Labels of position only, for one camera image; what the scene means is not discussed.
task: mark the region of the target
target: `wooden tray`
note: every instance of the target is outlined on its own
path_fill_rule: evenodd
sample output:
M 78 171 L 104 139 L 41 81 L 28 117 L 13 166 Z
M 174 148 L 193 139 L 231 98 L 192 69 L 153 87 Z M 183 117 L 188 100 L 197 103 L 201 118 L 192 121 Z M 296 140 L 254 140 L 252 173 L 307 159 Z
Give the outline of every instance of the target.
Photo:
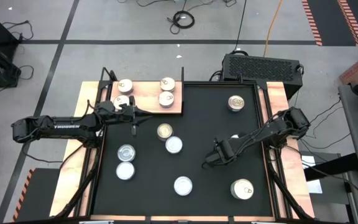
M 180 114 L 182 106 L 182 83 L 175 82 L 173 91 L 173 105 L 170 108 L 163 108 L 158 103 L 158 96 L 163 91 L 159 81 L 134 81 L 134 91 L 129 94 L 135 97 L 136 106 L 151 113 Z M 118 90 L 118 82 L 112 83 L 111 101 L 122 95 Z

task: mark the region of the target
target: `tin can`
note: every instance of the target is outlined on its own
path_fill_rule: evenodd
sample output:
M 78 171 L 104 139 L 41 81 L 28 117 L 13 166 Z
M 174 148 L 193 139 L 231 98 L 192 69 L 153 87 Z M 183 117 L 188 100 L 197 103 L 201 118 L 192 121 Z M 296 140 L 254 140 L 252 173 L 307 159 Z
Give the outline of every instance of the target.
M 160 96 L 158 96 L 158 102 L 163 108 L 169 108 L 173 105 L 173 94 L 168 91 L 163 91 Z
M 161 79 L 160 86 L 162 91 L 173 92 L 175 89 L 175 81 L 173 78 L 166 77 Z
M 173 188 L 178 195 L 186 196 L 190 194 L 191 190 L 193 189 L 193 183 L 188 177 L 181 176 L 175 180 Z
M 121 180 L 130 180 L 135 174 L 135 167 L 130 162 L 118 164 L 116 174 Z
M 183 143 L 180 138 L 172 136 L 165 142 L 165 148 L 170 154 L 178 154 L 183 147 Z
M 125 144 L 118 149 L 117 155 L 122 162 L 130 162 L 135 159 L 136 151 L 130 144 Z
M 230 191 L 236 199 L 247 200 L 254 194 L 254 186 L 247 179 L 239 179 L 231 184 Z
M 131 80 L 123 79 L 118 82 L 118 90 L 125 95 L 132 93 L 134 90 L 134 85 Z
M 229 107 L 231 111 L 238 112 L 244 107 L 244 99 L 237 95 L 230 96 L 227 107 Z
M 119 111 L 122 109 L 119 105 L 123 105 L 123 104 L 129 105 L 129 97 L 126 95 L 119 95 L 119 96 L 115 97 L 112 104 L 116 108 L 116 111 Z
M 160 124 L 157 128 L 157 135 L 161 141 L 166 141 L 173 134 L 173 129 L 169 124 Z

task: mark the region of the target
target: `wooden board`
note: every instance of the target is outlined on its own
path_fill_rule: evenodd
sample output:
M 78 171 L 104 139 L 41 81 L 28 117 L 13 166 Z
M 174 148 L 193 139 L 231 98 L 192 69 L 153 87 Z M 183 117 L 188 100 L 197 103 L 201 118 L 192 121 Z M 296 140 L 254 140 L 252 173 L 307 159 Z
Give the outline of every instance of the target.
M 86 108 L 86 100 L 89 99 L 94 101 L 96 98 L 98 82 L 83 82 L 80 91 L 80 97 L 78 99 L 77 108 L 76 108 L 76 116 L 81 116 Z M 288 109 L 287 98 L 285 96 L 285 90 L 283 83 L 281 82 L 269 82 L 268 86 L 268 95 L 270 98 L 270 106 L 272 108 L 272 113 L 276 113 L 279 110 Z M 262 105 L 262 113 L 264 115 L 264 119 L 267 118 L 267 110 L 265 107 L 265 101 L 263 98 L 263 92 L 259 91 L 260 101 Z M 69 155 L 76 147 L 80 144 L 78 141 L 69 141 L 66 148 L 65 157 Z M 293 139 L 288 139 L 288 145 L 298 149 L 298 144 Z M 57 189 L 55 192 L 55 198 L 53 200 L 52 209 L 50 214 L 57 214 L 71 199 L 72 195 L 78 188 L 78 183 L 81 176 L 81 170 L 83 165 L 83 160 L 85 156 L 85 150 L 82 149 L 75 156 L 73 156 L 65 168 L 60 172 L 60 177 L 57 185 Z M 282 151 L 282 161 L 283 161 L 283 169 L 285 173 L 285 180 L 287 182 L 288 190 L 294 196 L 295 200 L 302 206 L 305 212 L 314 216 L 313 207 L 311 205 L 311 200 L 306 184 L 305 175 L 303 173 L 303 166 L 301 163 L 301 159 L 299 153 L 295 152 L 292 149 L 284 148 Z M 283 196 L 279 189 L 276 187 L 277 197 L 278 197 L 278 206 L 280 209 L 280 214 L 282 217 L 285 217 L 285 207 L 283 203 Z M 87 201 L 82 201 L 82 207 L 86 206 Z M 112 215 L 93 215 L 91 217 L 93 220 L 97 219 L 108 219 L 108 220 L 145 220 L 144 216 L 138 217 L 128 217 L 128 216 L 112 216 Z M 189 218 L 190 220 L 200 220 L 200 218 L 204 217 L 174 217 L 174 218 Z M 172 217 L 152 217 L 153 220 L 171 220 Z M 227 217 L 218 217 L 213 220 L 227 220 Z M 260 222 L 270 222 L 272 217 L 234 217 L 235 221 L 260 221 Z
M 134 91 L 129 94 L 135 97 L 136 106 L 145 111 L 151 113 L 168 113 L 168 114 L 180 114 L 181 102 L 182 102 L 182 89 L 181 82 L 175 82 L 175 90 L 173 91 L 173 105 L 170 108 L 163 108 L 158 103 L 158 96 L 163 91 L 160 88 L 160 82 L 132 82 L 134 85 Z M 112 84 L 111 101 L 122 95 L 118 90 L 118 82 Z

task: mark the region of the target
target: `concrete floor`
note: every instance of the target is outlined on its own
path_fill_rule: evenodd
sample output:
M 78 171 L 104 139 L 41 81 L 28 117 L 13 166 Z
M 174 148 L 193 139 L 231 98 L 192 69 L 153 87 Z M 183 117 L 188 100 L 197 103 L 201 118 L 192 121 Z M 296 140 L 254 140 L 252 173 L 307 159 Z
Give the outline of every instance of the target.
M 243 0 L 226 8 L 217 0 L 210 6 L 194 9 L 194 27 L 178 35 L 169 32 L 167 17 L 179 11 L 182 4 L 159 2 L 143 8 L 134 0 L 119 4 L 115 0 L 79 0 L 68 40 L 235 40 L 241 19 Z M 34 27 L 33 40 L 59 40 L 62 36 L 74 0 L 0 0 L 1 22 L 30 20 Z M 279 0 L 248 0 L 240 39 L 264 40 Z M 188 1 L 188 7 L 199 1 Z M 16 30 L 30 36 L 27 26 Z M 314 40 L 301 1 L 285 0 L 278 14 L 271 40 Z M 0 205 L 21 145 L 11 137 L 10 124 L 33 115 L 45 79 L 50 71 L 57 44 L 22 44 L 14 58 L 17 66 L 32 65 L 34 78 L 21 80 L 17 88 L 0 93 Z M 250 55 L 262 56 L 263 45 L 240 45 Z M 42 114 L 71 116 L 74 113 L 82 81 L 98 80 L 103 66 L 113 69 L 118 78 L 159 80 L 180 78 L 185 67 L 185 80 L 207 80 L 221 68 L 224 54 L 234 45 L 226 44 L 153 44 L 153 45 L 64 45 L 48 91 Z M 304 86 L 296 106 L 313 118 L 337 102 L 338 76 L 358 60 L 358 47 L 319 47 L 317 45 L 269 45 L 267 57 L 299 60 L 305 66 Z M 349 133 L 343 110 L 324 122 L 317 131 L 318 139 L 307 139 L 315 146 L 327 146 Z M 46 140 L 31 144 L 29 153 L 47 160 L 61 160 L 67 141 Z M 354 151 L 351 137 L 322 150 L 348 154 Z M 6 213 L 11 220 L 27 171 L 34 167 L 57 167 L 26 159 L 14 195 Z M 342 221 L 343 209 L 332 205 L 314 205 L 316 216 Z

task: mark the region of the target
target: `black box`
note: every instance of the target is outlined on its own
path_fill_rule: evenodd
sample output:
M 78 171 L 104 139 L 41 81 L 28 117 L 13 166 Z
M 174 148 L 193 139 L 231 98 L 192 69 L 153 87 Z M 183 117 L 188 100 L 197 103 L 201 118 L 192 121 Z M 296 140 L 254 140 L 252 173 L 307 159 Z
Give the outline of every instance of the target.
M 223 80 L 256 81 L 258 85 L 266 82 L 283 82 L 289 100 L 303 85 L 302 66 L 297 60 L 251 57 L 226 54 L 223 60 Z

